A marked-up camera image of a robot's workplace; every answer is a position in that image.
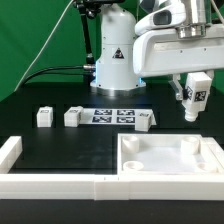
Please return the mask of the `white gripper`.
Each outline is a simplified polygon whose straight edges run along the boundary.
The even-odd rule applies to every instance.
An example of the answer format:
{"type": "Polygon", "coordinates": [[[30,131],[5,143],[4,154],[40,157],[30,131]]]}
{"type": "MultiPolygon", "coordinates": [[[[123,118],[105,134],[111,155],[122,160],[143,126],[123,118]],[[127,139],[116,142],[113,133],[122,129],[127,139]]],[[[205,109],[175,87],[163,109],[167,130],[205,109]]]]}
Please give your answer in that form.
{"type": "Polygon", "coordinates": [[[180,73],[224,68],[224,26],[213,25],[202,38],[180,39],[175,29],[152,30],[133,46],[134,73],[140,77],[170,75],[177,101],[184,99],[180,73]]]}

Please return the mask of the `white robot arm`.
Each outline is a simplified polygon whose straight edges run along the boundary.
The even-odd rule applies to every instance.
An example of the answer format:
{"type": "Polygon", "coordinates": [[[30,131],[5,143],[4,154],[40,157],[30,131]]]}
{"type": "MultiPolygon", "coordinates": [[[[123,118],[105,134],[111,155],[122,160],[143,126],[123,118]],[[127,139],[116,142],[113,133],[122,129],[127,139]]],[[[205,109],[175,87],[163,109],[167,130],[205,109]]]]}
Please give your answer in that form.
{"type": "Polygon", "coordinates": [[[91,87],[108,95],[145,86],[145,77],[224,68],[224,24],[206,0],[139,0],[137,21],[114,1],[101,4],[101,56],[91,87]]]}

